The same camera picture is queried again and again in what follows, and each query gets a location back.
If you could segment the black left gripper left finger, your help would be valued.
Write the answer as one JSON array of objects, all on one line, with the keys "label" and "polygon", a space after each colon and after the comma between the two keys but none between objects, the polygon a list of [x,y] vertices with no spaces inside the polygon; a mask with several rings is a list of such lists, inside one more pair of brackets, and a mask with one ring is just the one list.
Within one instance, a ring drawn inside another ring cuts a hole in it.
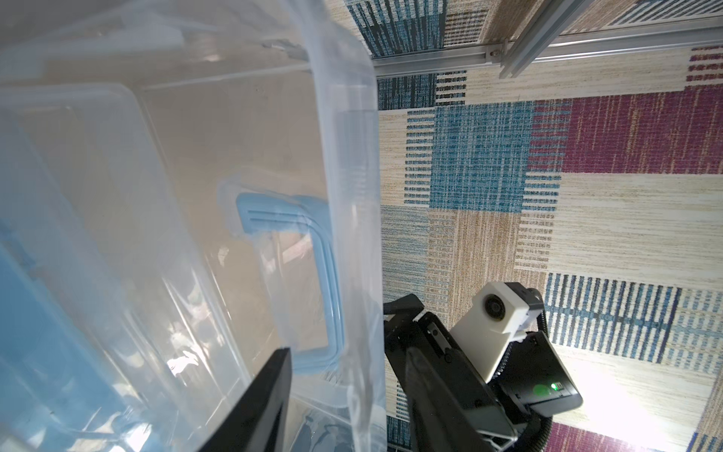
[{"label": "black left gripper left finger", "polygon": [[275,350],[201,452],[281,451],[292,382],[289,348]]}]

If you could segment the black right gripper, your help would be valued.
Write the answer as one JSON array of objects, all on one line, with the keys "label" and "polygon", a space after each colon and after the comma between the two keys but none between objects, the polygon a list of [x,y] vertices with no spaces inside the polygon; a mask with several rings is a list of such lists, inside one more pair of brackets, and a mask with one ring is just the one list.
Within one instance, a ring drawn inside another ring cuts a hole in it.
[{"label": "black right gripper", "polygon": [[517,442],[519,433],[497,396],[476,372],[444,324],[435,314],[425,311],[416,295],[409,294],[385,303],[383,314],[385,354],[404,393],[406,353],[409,348],[418,348],[463,409],[493,405],[501,410],[508,420],[508,440],[493,438],[494,446],[513,446]]}]

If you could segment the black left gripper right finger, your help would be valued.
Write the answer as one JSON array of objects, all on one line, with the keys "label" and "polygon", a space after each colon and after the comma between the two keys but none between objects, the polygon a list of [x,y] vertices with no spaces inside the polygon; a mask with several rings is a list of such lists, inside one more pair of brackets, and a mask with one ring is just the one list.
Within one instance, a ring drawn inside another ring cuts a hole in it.
[{"label": "black left gripper right finger", "polygon": [[465,410],[418,348],[406,353],[405,386],[414,451],[493,451],[508,420],[493,405]]}]

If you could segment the blue toolbox with clear lid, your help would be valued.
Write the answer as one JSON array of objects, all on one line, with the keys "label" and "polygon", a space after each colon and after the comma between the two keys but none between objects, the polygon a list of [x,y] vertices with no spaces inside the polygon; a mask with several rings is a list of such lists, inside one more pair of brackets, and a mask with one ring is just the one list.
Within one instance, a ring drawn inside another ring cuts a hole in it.
[{"label": "blue toolbox with clear lid", "polygon": [[1,447],[388,446],[377,79],[337,1],[1,5]]}]

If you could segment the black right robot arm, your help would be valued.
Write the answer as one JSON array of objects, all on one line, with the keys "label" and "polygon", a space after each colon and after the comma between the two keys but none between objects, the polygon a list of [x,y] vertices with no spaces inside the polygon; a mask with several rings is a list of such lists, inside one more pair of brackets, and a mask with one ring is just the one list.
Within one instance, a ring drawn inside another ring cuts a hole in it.
[{"label": "black right robot arm", "polygon": [[554,416],[582,406],[549,341],[540,292],[523,298],[538,329],[503,348],[490,380],[416,295],[385,304],[385,354],[407,397],[413,451],[542,451]]}]

